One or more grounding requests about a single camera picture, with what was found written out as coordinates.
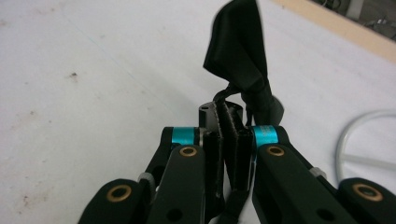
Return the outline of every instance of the wooden edge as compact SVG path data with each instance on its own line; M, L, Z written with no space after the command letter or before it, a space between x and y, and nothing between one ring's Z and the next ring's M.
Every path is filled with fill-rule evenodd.
M309 0L272 0L358 46L396 63L396 43Z

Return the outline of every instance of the brass screw insert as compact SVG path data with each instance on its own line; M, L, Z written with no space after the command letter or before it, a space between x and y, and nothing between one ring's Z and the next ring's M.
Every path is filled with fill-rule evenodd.
M180 155L184 156L184 157L193 157L197 154L197 149L193 148L193 147L183 147L180 150Z
M112 203L119 203L127 199L132 193L128 185L117 185L107 193L107 199Z
M285 150L280 147L268 147L267 152L273 156L283 156L285 155Z
M358 184L354 184L352 186L352 188L356 194L358 194L365 200L372 201L372 202L380 202L384 199L384 197L382 196L382 193L371 186L368 186L368 185L365 185L362 183L358 183Z

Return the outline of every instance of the gray cable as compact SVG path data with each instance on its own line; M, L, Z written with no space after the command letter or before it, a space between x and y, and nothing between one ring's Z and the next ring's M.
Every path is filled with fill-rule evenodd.
M358 117L357 119L354 119L345 127L345 129L341 133L340 138L338 139L337 148L335 150L335 173L338 183L340 183L341 180L344 179L344 173L342 169L343 159L348 159L349 161L360 161L377 167L383 167L386 169L396 169L395 163L378 161L375 159L344 154L344 150L347 145L347 140L349 139L352 132L355 131L355 129L357 129L359 126L361 126L363 123L369 120L383 118L383 117L396 117L396 110L379 110L379 111L370 112Z

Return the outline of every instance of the black fabric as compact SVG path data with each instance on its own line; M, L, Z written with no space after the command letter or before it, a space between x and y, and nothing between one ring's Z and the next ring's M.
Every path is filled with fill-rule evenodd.
M252 116L257 125L279 124L283 106L271 93L255 0L233 0L218 13L204 68L241 91L247 124Z
M215 97L213 98L213 101L216 102L216 103L217 102L224 102L227 97L229 97L231 95L234 95L234 94L237 94L237 93L240 93L240 92L241 91L238 88L236 88L234 85L229 84L228 87L225 90L219 91L215 95Z
M217 224L237 224L248 195L249 191L244 190L231 192L227 199L225 210L219 217Z

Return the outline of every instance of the cyan band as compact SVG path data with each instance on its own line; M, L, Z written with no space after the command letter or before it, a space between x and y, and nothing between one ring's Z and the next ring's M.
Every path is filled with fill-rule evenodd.
M259 148L265 144L278 143L277 133L274 126L263 125L253 126L252 128L256 139L256 148Z
M175 127L172 132L172 144L194 145L194 128Z

